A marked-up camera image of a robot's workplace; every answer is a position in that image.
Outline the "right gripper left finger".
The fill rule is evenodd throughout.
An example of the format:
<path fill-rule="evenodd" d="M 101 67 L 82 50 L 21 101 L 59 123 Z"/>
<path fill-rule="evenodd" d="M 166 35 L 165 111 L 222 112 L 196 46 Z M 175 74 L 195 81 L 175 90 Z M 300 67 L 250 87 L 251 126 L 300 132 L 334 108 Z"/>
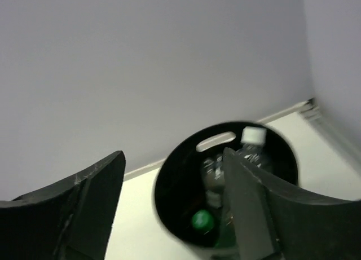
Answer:
<path fill-rule="evenodd" d="M 51 185 L 1 201 L 1 259 L 104 259 L 125 174 L 116 151 Z"/>

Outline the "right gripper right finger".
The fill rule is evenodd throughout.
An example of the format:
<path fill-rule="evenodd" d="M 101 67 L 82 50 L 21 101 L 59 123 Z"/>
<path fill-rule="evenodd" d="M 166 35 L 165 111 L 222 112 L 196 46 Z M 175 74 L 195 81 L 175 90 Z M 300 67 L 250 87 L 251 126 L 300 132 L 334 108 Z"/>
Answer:
<path fill-rule="evenodd" d="M 359 259 L 360 201 L 310 192 L 224 150 L 241 259 Z"/>

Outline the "green plastic bottle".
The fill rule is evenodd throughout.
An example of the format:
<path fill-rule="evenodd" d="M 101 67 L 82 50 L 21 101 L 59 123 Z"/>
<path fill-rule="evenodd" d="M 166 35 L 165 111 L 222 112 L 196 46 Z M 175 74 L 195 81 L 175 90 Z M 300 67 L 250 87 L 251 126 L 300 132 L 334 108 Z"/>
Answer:
<path fill-rule="evenodd" d="M 225 249 L 236 245 L 234 218 L 230 211 L 223 211 L 220 217 L 216 217 L 201 209 L 192 216 L 190 224 L 205 247 Z"/>

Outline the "clear unlabeled plastic bottle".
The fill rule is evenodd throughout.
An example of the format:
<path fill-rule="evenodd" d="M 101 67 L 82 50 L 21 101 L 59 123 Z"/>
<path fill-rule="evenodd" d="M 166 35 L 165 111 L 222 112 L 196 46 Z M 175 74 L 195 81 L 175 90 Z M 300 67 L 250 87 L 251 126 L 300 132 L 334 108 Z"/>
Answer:
<path fill-rule="evenodd" d="M 271 159 L 265 152 L 266 133 L 267 130 L 262 127 L 245 127 L 240 141 L 241 148 L 236 153 L 255 166 L 272 172 Z"/>

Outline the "black round bin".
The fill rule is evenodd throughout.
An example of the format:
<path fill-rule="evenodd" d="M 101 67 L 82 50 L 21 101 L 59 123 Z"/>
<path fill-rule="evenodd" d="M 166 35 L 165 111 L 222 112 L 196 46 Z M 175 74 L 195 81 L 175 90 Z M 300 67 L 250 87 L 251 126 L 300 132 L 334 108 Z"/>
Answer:
<path fill-rule="evenodd" d="M 185 139 L 166 158 L 153 187 L 155 212 L 170 235 L 191 251 L 196 259 L 239 259 L 234 235 L 219 244 L 221 209 L 207 205 L 201 169 L 204 162 L 223 154 L 228 147 L 242 148 L 246 127 L 266 130 L 264 154 L 270 159 L 265 169 L 294 185 L 298 184 L 296 155 L 290 144 L 273 129 L 250 121 L 229 121 L 206 127 Z M 193 228 L 192 217 L 206 210 L 214 218 L 214 228 L 202 233 Z"/>

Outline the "aluminium table frame rail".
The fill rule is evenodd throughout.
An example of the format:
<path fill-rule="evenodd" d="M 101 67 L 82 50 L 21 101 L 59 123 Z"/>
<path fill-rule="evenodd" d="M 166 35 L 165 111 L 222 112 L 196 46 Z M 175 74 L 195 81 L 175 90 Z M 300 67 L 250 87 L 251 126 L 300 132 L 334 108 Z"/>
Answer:
<path fill-rule="evenodd" d="M 315 166 L 313 158 L 317 149 L 321 150 L 320 158 L 332 159 L 330 171 L 325 167 L 315 171 L 325 175 L 327 183 L 338 178 L 360 182 L 360 177 L 356 177 L 360 175 L 360 150 L 321 114 L 314 99 L 297 103 L 257 122 L 275 128 L 291 142 L 301 163 L 302 183 L 308 184 L 314 179 L 311 167 Z"/>

